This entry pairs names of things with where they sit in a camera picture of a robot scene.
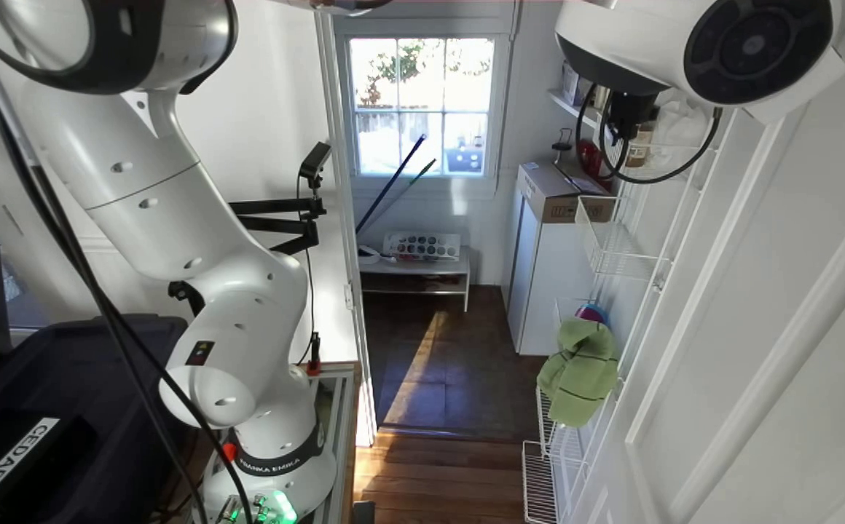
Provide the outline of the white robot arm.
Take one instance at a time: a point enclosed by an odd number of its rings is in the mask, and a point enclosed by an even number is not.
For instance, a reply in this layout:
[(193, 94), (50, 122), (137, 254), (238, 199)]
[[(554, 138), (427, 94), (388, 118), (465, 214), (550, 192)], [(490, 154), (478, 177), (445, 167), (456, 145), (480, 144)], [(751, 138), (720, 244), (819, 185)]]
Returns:
[(171, 417), (238, 449), (213, 457), (200, 514), (271, 502), (309, 515), (336, 457), (314, 388), (289, 365), (302, 265), (241, 228), (174, 118), (232, 46), (232, 0), (0, 0), (0, 135), (72, 268), (88, 260), (54, 185), (130, 268), (200, 298), (159, 375)]

